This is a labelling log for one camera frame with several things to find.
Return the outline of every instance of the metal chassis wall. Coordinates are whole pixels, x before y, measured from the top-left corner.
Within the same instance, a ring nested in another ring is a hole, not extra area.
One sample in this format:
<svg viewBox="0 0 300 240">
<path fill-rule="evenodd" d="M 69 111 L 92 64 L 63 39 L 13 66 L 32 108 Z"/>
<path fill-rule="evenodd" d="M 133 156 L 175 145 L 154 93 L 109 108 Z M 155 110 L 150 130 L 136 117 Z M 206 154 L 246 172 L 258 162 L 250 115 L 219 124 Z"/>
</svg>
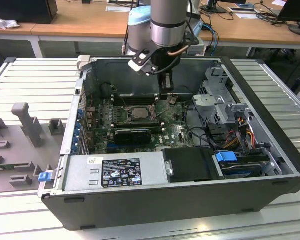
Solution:
<svg viewBox="0 0 300 240">
<path fill-rule="evenodd" d="M 225 67 L 265 127 L 300 173 L 300 153 L 228 58 Z M 300 177 L 112 192 L 44 194 L 42 202 L 68 230 L 106 228 L 260 211 L 280 195 L 300 190 Z"/>
</svg>

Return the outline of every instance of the warning label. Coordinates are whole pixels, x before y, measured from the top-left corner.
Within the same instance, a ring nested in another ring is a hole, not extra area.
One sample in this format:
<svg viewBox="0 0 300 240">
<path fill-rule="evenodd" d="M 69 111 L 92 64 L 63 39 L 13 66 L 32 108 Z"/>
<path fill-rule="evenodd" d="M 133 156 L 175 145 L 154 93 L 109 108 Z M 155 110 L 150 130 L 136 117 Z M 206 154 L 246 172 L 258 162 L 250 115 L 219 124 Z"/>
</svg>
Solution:
<svg viewBox="0 0 300 240">
<path fill-rule="evenodd" d="M 142 185 L 140 159 L 118 159 L 102 161 L 104 188 Z"/>
</svg>

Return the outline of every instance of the wooden desk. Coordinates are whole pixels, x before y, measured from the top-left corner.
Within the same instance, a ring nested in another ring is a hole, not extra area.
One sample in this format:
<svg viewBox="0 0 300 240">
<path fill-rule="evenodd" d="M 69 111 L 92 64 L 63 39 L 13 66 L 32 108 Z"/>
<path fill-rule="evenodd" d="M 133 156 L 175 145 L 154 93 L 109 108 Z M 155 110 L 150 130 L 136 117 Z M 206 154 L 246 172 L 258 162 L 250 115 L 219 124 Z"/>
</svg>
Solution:
<svg viewBox="0 0 300 240">
<path fill-rule="evenodd" d="M 248 0 L 248 3 L 259 3 L 258 0 Z M 271 4 L 273 0 L 264 0 L 264 4 L 270 8 L 280 10 L 280 6 Z M 228 7 L 234 7 L 231 3 L 218 3 L 221 7 L 229 10 Z M 222 17 L 230 19 L 227 14 Z M 209 23 L 209 18 L 202 15 L 203 20 Z M 233 14 L 232 20 L 224 20 L 217 14 L 211 17 L 212 26 L 219 34 L 219 46 L 233 47 L 259 47 L 259 48 L 300 48 L 300 35 L 289 31 L 286 25 L 273 26 L 268 22 L 255 19 L 240 19 Z M 211 40 L 209 31 L 202 31 L 199 35 L 204 41 Z"/>
<path fill-rule="evenodd" d="M 126 12 L 105 11 L 106 3 L 56 1 L 58 12 L 50 25 L 37 24 L 31 30 L 38 36 L 124 38 Z"/>
<path fill-rule="evenodd" d="M 273 0 L 264 0 L 270 8 L 281 9 L 272 5 Z M 259 0 L 248 0 L 258 3 Z M 231 3 L 219 2 L 227 8 Z M 31 43 L 35 57 L 44 55 L 39 41 L 74 42 L 78 52 L 78 42 L 121 43 L 125 34 L 128 13 L 108 12 L 103 2 L 81 4 L 80 1 L 66 2 L 57 0 L 58 13 L 51 24 L 21 23 L 20 28 L 0 30 L 0 39 L 27 40 Z M 224 20 L 217 14 L 211 17 L 213 29 L 219 33 L 218 46 L 300 49 L 300 36 L 290 32 L 287 26 L 275 27 L 269 23 L 255 19 L 240 19 L 235 14 L 234 20 Z M 211 41 L 211 33 L 202 31 L 200 37 L 207 45 Z"/>
</svg>

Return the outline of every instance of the black computer case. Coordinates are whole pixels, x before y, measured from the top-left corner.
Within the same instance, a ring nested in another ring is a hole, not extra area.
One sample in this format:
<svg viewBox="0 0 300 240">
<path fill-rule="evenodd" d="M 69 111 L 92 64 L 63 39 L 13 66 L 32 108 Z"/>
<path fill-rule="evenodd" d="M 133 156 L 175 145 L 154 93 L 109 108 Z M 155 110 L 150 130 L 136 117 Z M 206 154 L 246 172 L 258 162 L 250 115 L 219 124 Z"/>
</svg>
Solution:
<svg viewBox="0 0 300 240">
<path fill-rule="evenodd" d="M 50 24 L 57 10 L 55 0 L 0 0 L 0 19 L 20 23 Z"/>
</svg>

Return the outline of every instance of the computer monitor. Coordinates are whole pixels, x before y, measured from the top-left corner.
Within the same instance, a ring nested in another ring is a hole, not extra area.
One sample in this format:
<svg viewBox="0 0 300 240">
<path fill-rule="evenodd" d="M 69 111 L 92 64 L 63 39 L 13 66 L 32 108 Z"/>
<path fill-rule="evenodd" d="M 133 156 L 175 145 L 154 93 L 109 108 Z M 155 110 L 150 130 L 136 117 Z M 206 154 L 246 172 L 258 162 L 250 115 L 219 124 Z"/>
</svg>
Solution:
<svg viewBox="0 0 300 240">
<path fill-rule="evenodd" d="M 297 25 L 289 26 L 289 30 L 300 35 L 300 0 L 288 0 L 280 12 L 278 20 L 298 22 Z"/>
<path fill-rule="evenodd" d="M 225 2 L 225 3 L 233 3 L 233 4 L 245 4 L 246 0 L 208 0 L 207 5 L 202 6 L 201 9 L 204 10 L 205 12 L 208 13 L 213 13 L 213 14 L 224 14 L 227 13 L 227 10 L 224 8 L 218 7 L 217 2 Z"/>
</svg>

